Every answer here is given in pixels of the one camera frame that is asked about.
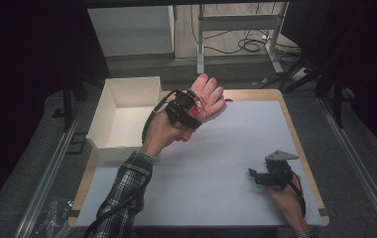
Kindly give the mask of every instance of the black wrist-mounted device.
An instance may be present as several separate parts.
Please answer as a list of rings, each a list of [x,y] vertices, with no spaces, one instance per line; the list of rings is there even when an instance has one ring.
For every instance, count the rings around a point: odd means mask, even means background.
[[[286,152],[276,151],[265,158],[266,168],[268,172],[266,174],[259,174],[252,169],[248,169],[250,177],[254,179],[256,184],[278,186],[280,190],[284,189],[287,185],[297,194],[298,200],[301,205],[303,216],[306,215],[306,202],[304,200],[303,189],[297,187],[292,183],[292,179],[296,176],[300,178],[291,170],[288,160],[295,160],[298,157]]]
[[[143,128],[142,143],[145,141],[146,133],[148,132],[149,125],[151,125],[152,119],[154,119],[154,116],[157,114],[158,110],[164,106],[168,98],[170,98],[170,96],[173,94],[175,94],[175,98],[171,100],[165,108],[170,123],[174,124],[179,121],[183,125],[193,129],[197,129],[201,125],[200,121],[194,119],[187,113],[188,110],[195,106],[195,94],[190,90],[182,91],[175,89],[165,96],[154,108],[154,110],[152,110]]]

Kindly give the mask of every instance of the plaid shirt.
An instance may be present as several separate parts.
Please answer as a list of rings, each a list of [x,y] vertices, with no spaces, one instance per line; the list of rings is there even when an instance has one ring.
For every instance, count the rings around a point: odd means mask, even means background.
[[[118,169],[117,177],[111,191],[98,209],[97,217],[108,212],[131,196],[145,181],[149,182],[152,175],[155,158],[146,153],[134,152]],[[143,209],[145,190],[132,201],[123,206],[118,212],[106,218],[99,224],[92,237],[95,238],[129,238],[133,233],[133,222],[136,214]],[[299,233],[292,238],[316,238],[315,230]]]

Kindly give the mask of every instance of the white box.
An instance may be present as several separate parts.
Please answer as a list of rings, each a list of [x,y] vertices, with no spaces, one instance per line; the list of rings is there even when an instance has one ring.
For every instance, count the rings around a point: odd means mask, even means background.
[[[145,122],[162,98],[157,76],[106,79],[86,135],[99,158],[124,161],[138,151]]]

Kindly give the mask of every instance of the human hand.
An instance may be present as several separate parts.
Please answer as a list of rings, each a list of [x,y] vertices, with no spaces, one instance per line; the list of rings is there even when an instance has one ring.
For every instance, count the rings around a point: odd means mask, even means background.
[[[141,150],[156,157],[162,149],[171,145],[176,138],[186,133],[188,129],[184,125],[179,127],[171,125],[167,113],[160,111],[151,121]]]
[[[195,105],[188,111],[188,115],[192,118],[205,123],[214,119],[226,108],[226,102],[223,98],[223,88],[216,87],[217,80],[212,77],[209,79],[207,74],[201,74],[191,86],[190,91],[196,96]],[[176,127],[181,126],[181,123],[176,123]],[[189,129],[177,138],[177,141],[188,141],[191,138],[195,129]]]
[[[294,175],[292,183],[296,187],[301,187],[300,177]],[[272,186],[266,186],[266,190],[284,214],[294,233],[310,230],[303,217],[298,195],[290,185],[286,185],[282,190],[277,190]]]

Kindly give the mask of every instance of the metal stand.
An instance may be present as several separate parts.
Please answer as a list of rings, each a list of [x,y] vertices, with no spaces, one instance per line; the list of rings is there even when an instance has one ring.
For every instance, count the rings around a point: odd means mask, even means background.
[[[282,22],[287,9],[287,2],[282,4],[278,15],[250,15],[250,16],[203,16],[203,5],[198,5],[198,44],[197,44],[197,73],[204,72],[203,32],[208,31],[244,31],[244,30],[274,30],[270,44],[266,51],[275,68],[276,74],[284,71],[275,54],[275,45],[281,31]]]

